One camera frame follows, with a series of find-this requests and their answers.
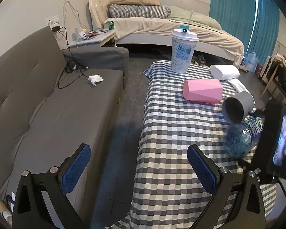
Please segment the checkered tablecloth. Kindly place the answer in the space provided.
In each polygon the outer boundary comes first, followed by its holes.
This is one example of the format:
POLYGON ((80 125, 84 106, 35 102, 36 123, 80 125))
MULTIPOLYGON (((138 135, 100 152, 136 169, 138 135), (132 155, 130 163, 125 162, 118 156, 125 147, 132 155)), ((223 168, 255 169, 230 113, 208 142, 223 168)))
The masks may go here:
POLYGON ((210 79, 208 67, 190 65, 187 73, 160 60, 144 72, 149 86, 138 146, 131 208, 112 228, 189 228, 210 200, 190 166, 187 148, 195 144, 219 167, 242 173, 228 157, 223 135, 228 126, 222 104, 189 102, 186 80, 210 79))

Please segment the green slippers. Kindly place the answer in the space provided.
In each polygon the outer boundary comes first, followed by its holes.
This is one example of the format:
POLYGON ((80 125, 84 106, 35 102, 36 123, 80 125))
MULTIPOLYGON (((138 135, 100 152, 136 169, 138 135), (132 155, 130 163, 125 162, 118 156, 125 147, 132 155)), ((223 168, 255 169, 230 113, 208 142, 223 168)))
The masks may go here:
POLYGON ((198 65, 198 66, 199 66, 199 63, 198 63, 197 61, 195 61, 195 60, 192 60, 191 63, 192 63, 193 65, 198 65))

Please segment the green blanket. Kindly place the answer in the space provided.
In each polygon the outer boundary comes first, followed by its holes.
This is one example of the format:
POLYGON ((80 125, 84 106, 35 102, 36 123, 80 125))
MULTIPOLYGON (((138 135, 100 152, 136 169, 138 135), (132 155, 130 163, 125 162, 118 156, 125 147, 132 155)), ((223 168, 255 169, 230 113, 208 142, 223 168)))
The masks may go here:
POLYGON ((189 19, 191 19, 190 21, 191 24, 199 23, 199 24, 203 24, 205 26, 214 28, 216 30, 222 29, 218 21, 216 21, 215 19, 207 15, 204 15, 198 12, 185 10, 185 9, 182 9, 176 6, 168 6, 168 8, 171 10, 171 14, 167 17, 167 19, 182 21, 185 23, 188 23, 189 19))

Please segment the blue plastic water bottle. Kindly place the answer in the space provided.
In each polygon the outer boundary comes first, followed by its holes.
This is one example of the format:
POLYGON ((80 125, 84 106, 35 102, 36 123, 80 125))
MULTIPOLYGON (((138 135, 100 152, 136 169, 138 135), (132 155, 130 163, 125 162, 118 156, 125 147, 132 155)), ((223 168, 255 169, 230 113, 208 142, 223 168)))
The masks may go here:
POLYGON ((259 142, 264 124, 261 118, 252 117, 225 130, 223 147, 232 158, 242 158, 259 142))

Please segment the tan pillow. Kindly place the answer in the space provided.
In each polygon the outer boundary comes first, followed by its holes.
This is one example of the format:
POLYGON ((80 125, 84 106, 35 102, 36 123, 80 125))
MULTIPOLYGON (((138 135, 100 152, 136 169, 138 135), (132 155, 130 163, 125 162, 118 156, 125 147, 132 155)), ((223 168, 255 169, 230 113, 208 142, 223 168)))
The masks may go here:
POLYGON ((110 4, 160 6, 158 0, 110 0, 110 4))

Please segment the pink faceted cup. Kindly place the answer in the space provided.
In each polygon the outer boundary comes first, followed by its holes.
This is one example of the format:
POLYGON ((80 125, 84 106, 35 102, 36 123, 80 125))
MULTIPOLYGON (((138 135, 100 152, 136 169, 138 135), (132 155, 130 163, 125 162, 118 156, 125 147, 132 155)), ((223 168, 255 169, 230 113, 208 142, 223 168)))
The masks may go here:
POLYGON ((185 80, 183 97, 188 101, 216 104, 222 100, 223 86, 218 79, 185 80))

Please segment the wooden chair with clothes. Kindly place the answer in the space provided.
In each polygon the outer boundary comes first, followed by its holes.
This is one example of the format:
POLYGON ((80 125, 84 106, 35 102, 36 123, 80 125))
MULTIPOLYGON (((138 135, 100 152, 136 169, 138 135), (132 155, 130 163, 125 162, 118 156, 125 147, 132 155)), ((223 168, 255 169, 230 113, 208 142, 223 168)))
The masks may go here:
POLYGON ((286 54, 275 55, 271 60, 271 67, 269 68, 267 79, 268 83, 264 88, 260 98, 264 95, 271 82, 277 79, 279 86, 283 90, 283 93, 286 94, 286 54))

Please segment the crumpled white tissue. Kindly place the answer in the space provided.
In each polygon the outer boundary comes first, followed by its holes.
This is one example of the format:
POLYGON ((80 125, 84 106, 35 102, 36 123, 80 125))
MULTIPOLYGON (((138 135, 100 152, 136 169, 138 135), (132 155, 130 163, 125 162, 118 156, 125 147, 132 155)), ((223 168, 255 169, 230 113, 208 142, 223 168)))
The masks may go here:
POLYGON ((97 83, 104 81, 104 79, 100 75, 93 75, 88 77, 88 81, 90 81, 93 86, 97 86, 97 83))

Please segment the white drink cup with straw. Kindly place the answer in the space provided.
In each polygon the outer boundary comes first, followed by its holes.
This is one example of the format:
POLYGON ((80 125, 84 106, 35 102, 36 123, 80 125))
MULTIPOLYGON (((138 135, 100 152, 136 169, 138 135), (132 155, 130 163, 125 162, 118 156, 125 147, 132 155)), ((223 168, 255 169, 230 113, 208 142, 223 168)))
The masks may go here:
POLYGON ((196 44, 199 38, 196 33, 190 31, 190 22, 193 10, 191 11, 187 25, 180 25, 171 33, 171 69, 173 72, 185 74, 190 66, 196 44))

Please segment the large clear water jug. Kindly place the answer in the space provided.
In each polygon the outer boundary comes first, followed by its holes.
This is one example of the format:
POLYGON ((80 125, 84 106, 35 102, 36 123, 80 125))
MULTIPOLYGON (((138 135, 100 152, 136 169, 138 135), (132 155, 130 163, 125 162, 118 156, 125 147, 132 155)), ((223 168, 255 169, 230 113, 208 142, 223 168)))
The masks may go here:
POLYGON ((254 73, 259 60, 255 52, 249 53, 244 61, 243 65, 248 69, 249 72, 254 73))

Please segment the grey sofa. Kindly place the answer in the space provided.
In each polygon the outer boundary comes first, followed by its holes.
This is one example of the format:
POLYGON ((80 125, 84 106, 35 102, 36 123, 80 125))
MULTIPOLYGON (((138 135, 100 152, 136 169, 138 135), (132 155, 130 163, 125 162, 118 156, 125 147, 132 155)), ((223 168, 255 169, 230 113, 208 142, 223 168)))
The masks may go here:
POLYGON ((0 201, 16 191, 22 171, 44 172, 82 143, 91 147, 92 157, 68 197, 80 205, 95 196, 100 155, 127 82, 129 52, 82 46, 72 53, 86 71, 63 72, 67 50, 45 27, 0 57, 0 201), (104 81, 93 86, 88 81, 93 75, 104 81))

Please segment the checkered grey pillow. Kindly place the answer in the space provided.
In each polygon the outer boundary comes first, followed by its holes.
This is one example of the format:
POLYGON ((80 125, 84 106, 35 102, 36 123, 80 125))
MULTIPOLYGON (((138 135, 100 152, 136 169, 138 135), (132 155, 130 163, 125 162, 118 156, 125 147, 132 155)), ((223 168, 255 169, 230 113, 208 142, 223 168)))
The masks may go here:
POLYGON ((166 19, 171 14, 171 9, 163 5, 112 4, 109 7, 109 13, 112 18, 143 17, 149 19, 166 19))

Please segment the white bedside table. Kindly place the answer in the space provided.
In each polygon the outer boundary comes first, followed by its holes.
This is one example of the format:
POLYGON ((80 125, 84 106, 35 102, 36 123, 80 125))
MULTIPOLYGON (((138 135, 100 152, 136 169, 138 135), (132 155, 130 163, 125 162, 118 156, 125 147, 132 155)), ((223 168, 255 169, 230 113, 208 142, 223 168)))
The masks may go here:
POLYGON ((105 33, 96 35, 88 39, 78 39, 70 44, 70 47, 80 47, 80 46, 97 46, 103 47, 106 44, 111 44, 111 46, 116 47, 116 32, 117 30, 108 30, 105 33))

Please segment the green can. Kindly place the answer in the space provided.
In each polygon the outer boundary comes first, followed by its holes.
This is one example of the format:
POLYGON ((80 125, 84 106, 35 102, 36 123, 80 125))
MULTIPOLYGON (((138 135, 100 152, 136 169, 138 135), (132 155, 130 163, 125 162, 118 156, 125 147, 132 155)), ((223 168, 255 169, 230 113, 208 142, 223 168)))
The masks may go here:
POLYGON ((114 30, 115 29, 114 21, 109 21, 108 22, 108 29, 109 30, 114 30))

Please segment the teal curtains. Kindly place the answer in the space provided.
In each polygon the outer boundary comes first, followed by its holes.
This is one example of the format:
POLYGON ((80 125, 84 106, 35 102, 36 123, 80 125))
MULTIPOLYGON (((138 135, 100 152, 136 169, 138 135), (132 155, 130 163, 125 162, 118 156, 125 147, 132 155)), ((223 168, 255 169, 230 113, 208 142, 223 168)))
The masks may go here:
POLYGON ((263 64, 274 50, 280 10, 273 0, 210 0, 209 16, 243 43, 243 55, 255 52, 263 64))

